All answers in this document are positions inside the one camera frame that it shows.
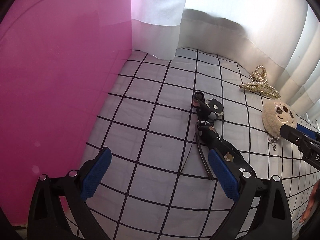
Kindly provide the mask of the person's right hand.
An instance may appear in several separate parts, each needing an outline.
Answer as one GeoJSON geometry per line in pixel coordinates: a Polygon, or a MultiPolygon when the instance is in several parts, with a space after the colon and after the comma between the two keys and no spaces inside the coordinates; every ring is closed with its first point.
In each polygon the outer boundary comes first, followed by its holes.
{"type": "Polygon", "coordinates": [[[304,210],[304,212],[302,213],[302,216],[299,220],[299,223],[304,223],[304,221],[310,217],[311,210],[312,210],[314,203],[315,203],[316,191],[319,188],[319,183],[320,183],[320,180],[318,180],[315,183],[315,185],[312,189],[312,192],[309,196],[308,205],[307,205],[306,209],[304,210]]]}

